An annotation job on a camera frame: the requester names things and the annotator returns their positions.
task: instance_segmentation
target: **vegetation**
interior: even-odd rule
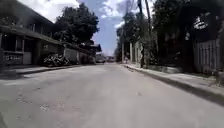
[[[130,43],[135,43],[139,39],[140,22],[138,15],[127,13],[123,17],[125,24],[117,29],[118,42],[114,52],[117,61],[122,60],[122,43],[124,43],[125,56],[130,57]]]
[[[168,58],[163,64],[181,62],[194,67],[193,42],[216,39],[221,28],[221,7],[216,0],[157,0],[153,11],[159,57]]]
[[[78,8],[66,7],[56,20],[54,37],[69,43],[83,43],[99,31],[98,22],[98,17],[84,3]]]

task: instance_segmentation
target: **gate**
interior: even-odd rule
[[[194,43],[194,62],[200,73],[214,73],[220,69],[219,40]]]

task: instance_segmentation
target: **roof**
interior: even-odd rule
[[[80,47],[87,50],[94,50],[95,52],[102,51],[100,44],[92,44],[92,45],[81,44]]]

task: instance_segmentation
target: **street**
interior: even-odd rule
[[[223,107],[116,64],[0,82],[7,128],[224,127]]]

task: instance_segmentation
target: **building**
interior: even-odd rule
[[[94,53],[52,38],[54,24],[17,0],[0,0],[0,46],[6,65],[38,64],[41,56],[64,54],[79,60]]]

